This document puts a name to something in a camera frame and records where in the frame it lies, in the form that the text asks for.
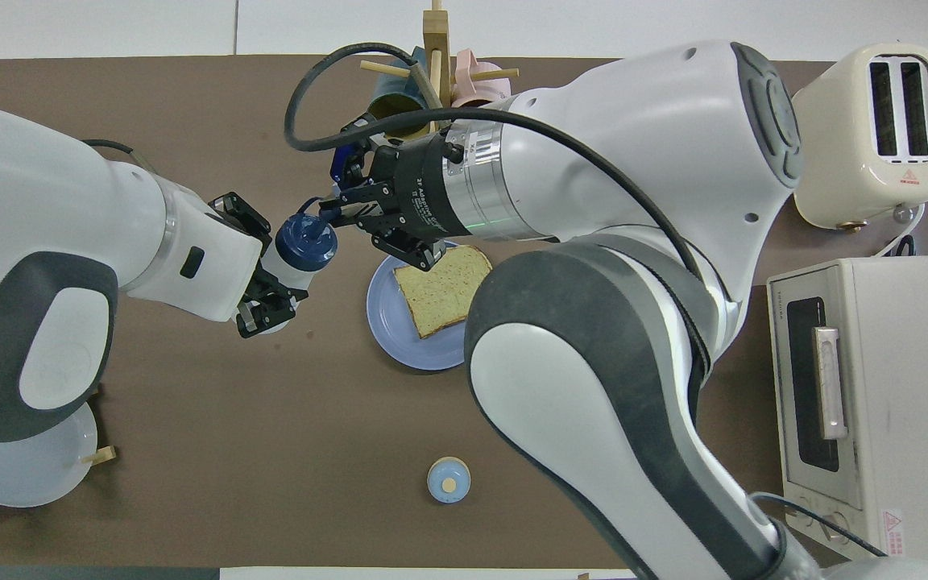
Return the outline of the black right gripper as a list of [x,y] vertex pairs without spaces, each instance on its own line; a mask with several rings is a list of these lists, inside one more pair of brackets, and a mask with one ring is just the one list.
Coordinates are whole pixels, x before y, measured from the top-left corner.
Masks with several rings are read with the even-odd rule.
[[[357,117],[339,129],[339,134],[377,122],[377,117]],[[373,186],[389,180],[379,173],[371,175],[375,163],[384,161],[377,154],[389,153],[391,186],[376,201],[383,209],[399,209],[401,216],[323,216],[333,228],[356,226],[371,235],[372,245],[383,253],[421,271],[431,271],[445,257],[445,239],[463,236],[465,226],[454,212],[445,177],[443,150],[445,136],[441,133],[393,146],[382,135],[368,135],[327,147],[334,151],[330,176],[332,193],[321,199],[321,209],[340,209],[335,205],[350,189]]]

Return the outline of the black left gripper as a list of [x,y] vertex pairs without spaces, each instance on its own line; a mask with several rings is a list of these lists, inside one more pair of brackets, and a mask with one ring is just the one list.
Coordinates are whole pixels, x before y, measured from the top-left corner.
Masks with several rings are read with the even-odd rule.
[[[222,221],[257,238],[262,249],[271,245],[269,221],[258,212],[250,212],[251,207],[237,193],[218,196],[209,202],[209,207]],[[284,286],[275,275],[252,275],[236,305],[236,326],[240,337],[252,338],[294,319],[296,305],[307,297],[309,291]]]

